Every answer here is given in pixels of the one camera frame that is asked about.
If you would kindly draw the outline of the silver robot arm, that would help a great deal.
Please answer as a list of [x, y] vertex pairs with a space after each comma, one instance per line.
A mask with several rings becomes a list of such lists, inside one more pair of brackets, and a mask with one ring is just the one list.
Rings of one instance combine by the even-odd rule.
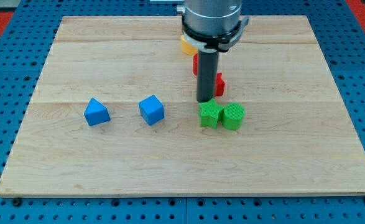
[[227, 52], [249, 23], [241, 0], [184, 0], [177, 6], [185, 40], [201, 52]]

